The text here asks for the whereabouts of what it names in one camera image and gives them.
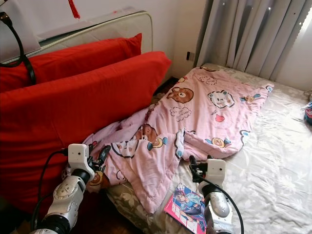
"comic book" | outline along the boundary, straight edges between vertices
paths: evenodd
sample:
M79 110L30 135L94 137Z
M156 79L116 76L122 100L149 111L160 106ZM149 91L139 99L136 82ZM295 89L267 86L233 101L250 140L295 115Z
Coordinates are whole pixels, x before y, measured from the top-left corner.
M206 233L205 202L201 195L178 184L164 211L195 234Z

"white headboard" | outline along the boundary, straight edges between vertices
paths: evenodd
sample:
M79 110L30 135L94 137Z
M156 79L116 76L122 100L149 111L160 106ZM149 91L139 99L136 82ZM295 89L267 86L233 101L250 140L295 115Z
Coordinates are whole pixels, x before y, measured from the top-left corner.
M27 54L27 56L32 57L104 39L130 38L138 33L142 33L142 53L152 51L152 18L145 11L123 16L86 29L48 39L40 43L41 48L39 50L31 52Z

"red cushion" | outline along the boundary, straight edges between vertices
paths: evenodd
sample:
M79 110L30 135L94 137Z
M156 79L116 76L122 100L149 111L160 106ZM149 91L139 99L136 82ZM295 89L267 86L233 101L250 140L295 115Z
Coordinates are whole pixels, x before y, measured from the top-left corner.
M32 212L47 157L148 106L170 63L163 52L150 52L73 77L1 93L1 195ZM43 195L60 183L66 161L64 156L51 160Z
M123 61L141 54L142 34L78 45L29 58L37 84L70 77ZM22 63L14 68L0 68L0 93L31 85Z

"red tassel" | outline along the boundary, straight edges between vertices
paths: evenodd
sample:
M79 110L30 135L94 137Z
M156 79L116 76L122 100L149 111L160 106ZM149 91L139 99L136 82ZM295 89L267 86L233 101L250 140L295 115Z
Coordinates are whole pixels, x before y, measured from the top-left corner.
M80 18L80 15L74 5L74 1L73 0L68 0L69 2L69 5L70 5L70 9L72 9L72 12L73 12L73 16L76 18L76 19L79 19Z

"mattress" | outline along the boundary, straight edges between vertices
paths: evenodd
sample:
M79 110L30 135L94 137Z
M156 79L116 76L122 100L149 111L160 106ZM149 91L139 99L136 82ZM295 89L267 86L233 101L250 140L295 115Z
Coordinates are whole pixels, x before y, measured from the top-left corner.
M219 67L251 86L267 83L233 69ZM254 123L249 141L227 162L224 189L240 209L245 233L312 233L312 127L300 108L302 91L276 83ZM108 189L118 211L144 233L189 233L163 209L178 183L196 191L188 162L181 161L164 201L154 214L143 209L129 183ZM236 233L239 220L233 217Z

